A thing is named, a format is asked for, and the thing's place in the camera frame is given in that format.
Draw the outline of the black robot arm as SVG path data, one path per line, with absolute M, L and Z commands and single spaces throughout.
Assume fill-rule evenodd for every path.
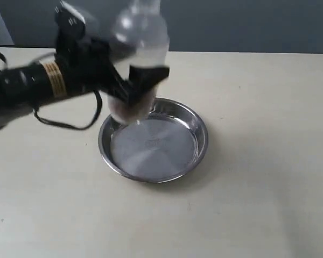
M 150 90 L 168 78 L 169 67 L 129 68 L 129 76 L 120 76 L 114 62 L 134 55 L 135 49 L 119 44 L 114 52 L 100 39 L 82 42 L 58 35 L 54 60 L 31 63 L 17 68 L 0 69 L 0 128 L 9 122 L 37 114 L 42 106 L 93 93 L 96 122 L 102 110 L 101 93 L 136 105 Z

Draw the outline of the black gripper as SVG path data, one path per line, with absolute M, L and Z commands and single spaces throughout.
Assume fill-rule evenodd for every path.
M 59 34 L 55 50 L 55 62 L 68 94 L 102 91 L 128 105 L 135 105 L 170 73 L 168 66 L 130 66 L 127 82 L 109 61 L 108 42 L 99 38 L 76 40 Z

